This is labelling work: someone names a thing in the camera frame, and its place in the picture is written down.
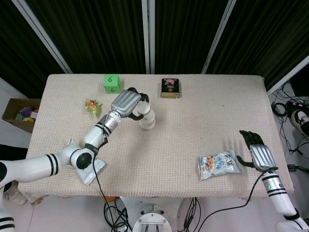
white pole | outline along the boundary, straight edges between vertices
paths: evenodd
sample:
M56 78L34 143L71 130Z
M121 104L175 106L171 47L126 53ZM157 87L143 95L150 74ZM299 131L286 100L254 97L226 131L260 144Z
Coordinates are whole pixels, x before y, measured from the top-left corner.
M217 29L217 32L216 32L216 35L214 36L213 38L213 41L212 41L212 45L211 45L211 48L208 52L208 55L207 55L207 58L206 58L206 61L204 63L204 67L203 67L203 70L202 70L202 74L205 74L207 69L208 69L208 66L210 64L210 61L211 61L211 58L213 56L213 53L218 45L218 42L222 36L222 33L224 31L224 28L226 26L226 23L233 11L233 8L234 8L234 5L236 3L236 0L229 0L227 2L227 5L226 5L226 8L224 10L224 13L222 15L222 18L221 18L221 22L218 26L218 29Z
M288 74L286 74L280 81L278 81L267 94L270 95L274 91L276 91L280 86L282 86L285 82L290 80L296 73L298 73L302 68L304 68L307 64L309 64L309 56L304 58L299 64L297 64Z
M150 45L150 73L155 73L155 0L148 0L149 10L149 45Z
M37 17L34 15L33 11L30 9L28 4L25 0L12 0L13 4L16 6L16 8L19 10L19 12L22 14L22 16L25 18L25 20L29 23L31 28L34 30L34 32L37 34L37 36L40 38L42 43L45 45L47 50L50 52L50 54L54 57L56 62L59 64L59 66L62 68L64 73L72 73L72 70L69 68L69 65L66 63L58 49L56 48L55 44L51 40L51 38L48 36L46 31L44 30L43 26L37 19Z
M148 24L148 4L147 0L141 0L141 11L143 17L143 32L144 32L144 48L145 48L145 64L146 64L146 73L150 73L149 67L149 24Z

cardboard box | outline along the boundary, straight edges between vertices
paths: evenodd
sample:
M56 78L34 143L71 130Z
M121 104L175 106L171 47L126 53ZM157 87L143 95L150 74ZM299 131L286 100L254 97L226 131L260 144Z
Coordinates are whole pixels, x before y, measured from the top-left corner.
M40 107L41 99L19 99L11 98L2 115L2 119L11 123L12 125L32 133L35 122L25 122L15 120L16 115L26 106L31 106L33 109Z

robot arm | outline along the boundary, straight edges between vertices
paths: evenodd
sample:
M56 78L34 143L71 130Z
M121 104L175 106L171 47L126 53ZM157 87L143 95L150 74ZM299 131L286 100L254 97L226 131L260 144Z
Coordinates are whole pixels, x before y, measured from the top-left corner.
M3 189L7 183L13 180L26 183L56 175L64 165L79 169L88 167L99 149L108 142L107 138L118 126L121 118L129 117L133 120L143 118L143 115L136 116L132 113L139 101L143 100L149 102L148 96L138 93L135 88L123 90L112 102L111 111L105 114L84 137L84 148L70 145L57 153L30 159L0 160L0 231L14 231L14 220L4 210L2 204Z
M244 162L240 156L238 161L247 167L255 168L264 173L262 181L276 212L282 214L287 221L276 224L277 232L308 232L309 227L294 208L280 178L275 172L278 168L269 148L264 145L262 138L252 132L240 131L250 150L252 162Z

candy wrapper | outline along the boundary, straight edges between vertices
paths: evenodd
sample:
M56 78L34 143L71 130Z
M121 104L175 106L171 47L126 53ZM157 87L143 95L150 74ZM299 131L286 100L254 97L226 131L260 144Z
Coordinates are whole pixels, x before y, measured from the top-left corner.
M224 174L241 173L236 164L234 150L220 152L212 156L199 156L198 160L201 180Z
M92 115L97 115L98 112L100 111L101 103L96 101L96 100L90 100L87 99L85 102L85 107L88 112L90 112Z
M76 145L76 142L72 139L69 139L67 145ZM98 172L104 167L105 162L100 159L95 159L95 169ZM78 169L76 168L76 172L78 173L79 177L82 179L85 185L90 185L90 183L96 178L96 174L93 170L92 163L86 167L85 169Z

toy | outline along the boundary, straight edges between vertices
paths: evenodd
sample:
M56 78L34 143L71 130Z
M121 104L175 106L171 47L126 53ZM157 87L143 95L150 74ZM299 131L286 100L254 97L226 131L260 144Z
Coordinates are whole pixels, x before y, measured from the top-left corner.
M104 85L106 93L120 93L120 80L118 74L105 74Z

